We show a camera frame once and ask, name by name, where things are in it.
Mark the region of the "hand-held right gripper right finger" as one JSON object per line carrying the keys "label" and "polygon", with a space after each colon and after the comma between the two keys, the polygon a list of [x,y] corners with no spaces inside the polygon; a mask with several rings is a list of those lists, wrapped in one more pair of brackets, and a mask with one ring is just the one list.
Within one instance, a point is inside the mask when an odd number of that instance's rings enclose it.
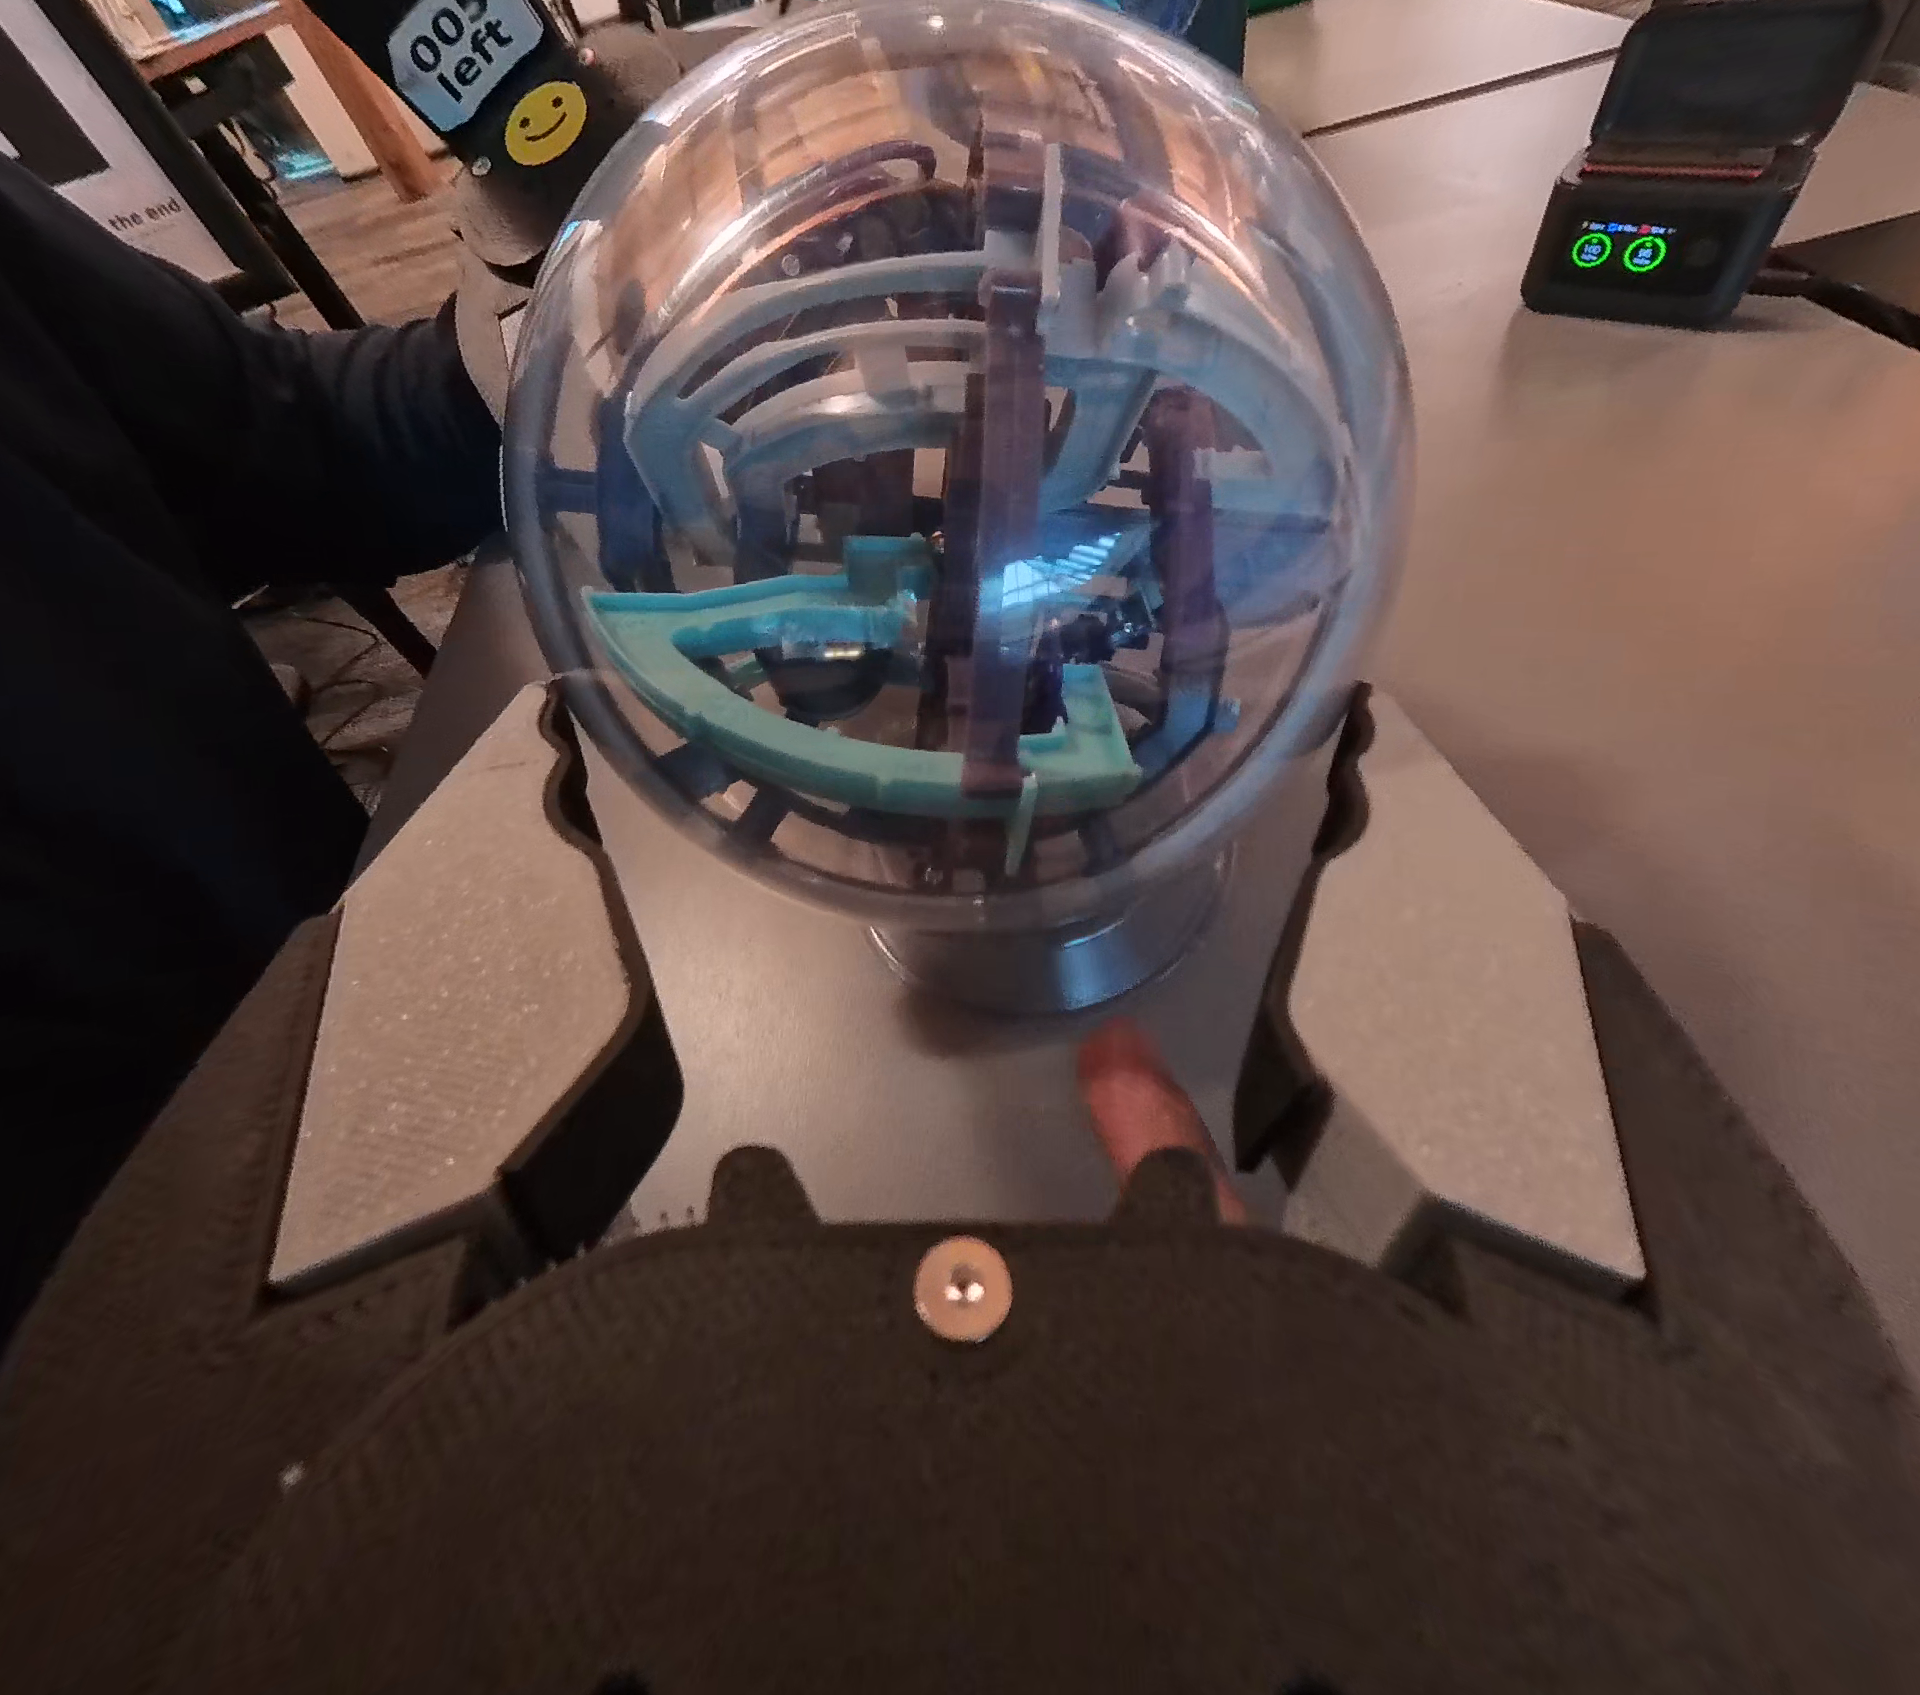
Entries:
{"label": "hand-held right gripper right finger", "polygon": [[1359,685],[1235,1094],[1268,1223],[1404,1275],[1468,1242],[1580,1292],[1647,1259],[1573,912],[1448,761]]}

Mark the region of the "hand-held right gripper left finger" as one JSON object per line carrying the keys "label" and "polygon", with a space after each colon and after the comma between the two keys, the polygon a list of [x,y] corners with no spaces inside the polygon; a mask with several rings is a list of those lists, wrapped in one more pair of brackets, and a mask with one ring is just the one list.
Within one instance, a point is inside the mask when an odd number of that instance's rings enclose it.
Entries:
{"label": "hand-held right gripper left finger", "polygon": [[555,684],[516,693],[338,906],[272,1286],[444,1241],[597,1245],[684,1100]]}

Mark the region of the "clear ball stand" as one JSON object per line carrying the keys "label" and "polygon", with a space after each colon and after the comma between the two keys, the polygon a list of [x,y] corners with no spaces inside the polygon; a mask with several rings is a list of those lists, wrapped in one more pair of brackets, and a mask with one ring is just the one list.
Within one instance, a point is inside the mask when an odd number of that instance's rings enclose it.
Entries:
{"label": "clear ball stand", "polygon": [[975,1010],[1095,1010],[1181,963],[1209,928],[1233,873],[1227,845],[1105,918],[986,934],[871,928],[871,939],[901,982]]}

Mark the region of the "clear plastic maze ball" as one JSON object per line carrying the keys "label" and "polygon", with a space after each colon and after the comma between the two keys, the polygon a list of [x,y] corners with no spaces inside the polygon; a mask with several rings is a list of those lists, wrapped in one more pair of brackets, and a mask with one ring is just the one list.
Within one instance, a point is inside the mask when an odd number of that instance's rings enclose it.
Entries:
{"label": "clear plastic maze ball", "polygon": [[1102,918],[1332,741],[1406,542],[1404,341],[1309,149],[1099,0],[837,0],[612,146],[504,500],[596,758],[882,924]]}

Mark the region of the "person's left forearm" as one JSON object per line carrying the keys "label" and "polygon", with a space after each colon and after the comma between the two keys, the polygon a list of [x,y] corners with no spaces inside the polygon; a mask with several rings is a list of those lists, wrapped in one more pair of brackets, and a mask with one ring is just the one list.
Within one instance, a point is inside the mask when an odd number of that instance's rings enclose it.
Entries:
{"label": "person's left forearm", "polygon": [[311,334],[246,319],[4,160],[4,525],[65,501],[225,599],[460,561],[501,522],[501,430],[455,304]]}

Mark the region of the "person's right hand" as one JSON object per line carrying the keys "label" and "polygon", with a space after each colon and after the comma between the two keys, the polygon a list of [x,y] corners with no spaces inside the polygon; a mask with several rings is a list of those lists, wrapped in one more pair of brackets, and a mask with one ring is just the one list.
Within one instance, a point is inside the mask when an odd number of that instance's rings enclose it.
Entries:
{"label": "person's right hand", "polygon": [[1252,1212],[1214,1133],[1139,1023],[1102,1022],[1079,1045],[1075,1069],[1079,1098],[1117,1184],[1131,1184],[1140,1162],[1155,1154],[1183,1151],[1207,1168],[1220,1219],[1239,1228],[1249,1223]]}

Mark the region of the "wooden table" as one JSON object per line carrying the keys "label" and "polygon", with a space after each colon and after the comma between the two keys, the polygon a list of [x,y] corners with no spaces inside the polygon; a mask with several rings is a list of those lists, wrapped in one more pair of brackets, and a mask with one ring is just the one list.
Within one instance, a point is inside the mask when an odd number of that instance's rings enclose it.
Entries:
{"label": "wooden table", "polygon": [[219,61],[254,42],[270,45],[290,73],[292,110],[334,176],[355,182],[378,174],[402,204],[448,187],[446,149],[430,143],[427,128],[305,0],[256,0],[169,40],[134,42],[133,63],[153,89],[181,73],[209,83]]}

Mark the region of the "white sign board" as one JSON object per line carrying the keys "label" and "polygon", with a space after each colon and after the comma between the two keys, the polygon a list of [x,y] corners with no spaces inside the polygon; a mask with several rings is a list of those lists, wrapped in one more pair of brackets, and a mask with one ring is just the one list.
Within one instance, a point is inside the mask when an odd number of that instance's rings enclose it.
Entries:
{"label": "white sign board", "polygon": [[246,220],[93,2],[3,0],[3,151],[119,243],[246,294]]}

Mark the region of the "person's dark clothing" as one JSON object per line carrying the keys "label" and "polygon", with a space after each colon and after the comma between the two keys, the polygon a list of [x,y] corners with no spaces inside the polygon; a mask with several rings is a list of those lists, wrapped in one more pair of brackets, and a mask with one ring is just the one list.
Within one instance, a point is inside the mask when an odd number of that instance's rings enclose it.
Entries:
{"label": "person's dark clothing", "polygon": [[4,1333],[214,1032],[349,884],[370,817],[233,603],[4,488]]}

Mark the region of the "black device with green display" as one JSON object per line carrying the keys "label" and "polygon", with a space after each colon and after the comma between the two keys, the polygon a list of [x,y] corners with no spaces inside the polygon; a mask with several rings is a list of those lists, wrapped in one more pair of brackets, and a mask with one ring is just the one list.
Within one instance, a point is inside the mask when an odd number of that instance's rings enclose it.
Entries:
{"label": "black device with green display", "polygon": [[1658,4],[1559,174],[1524,308],[1715,330],[1757,288],[1882,27],[1877,0]]}

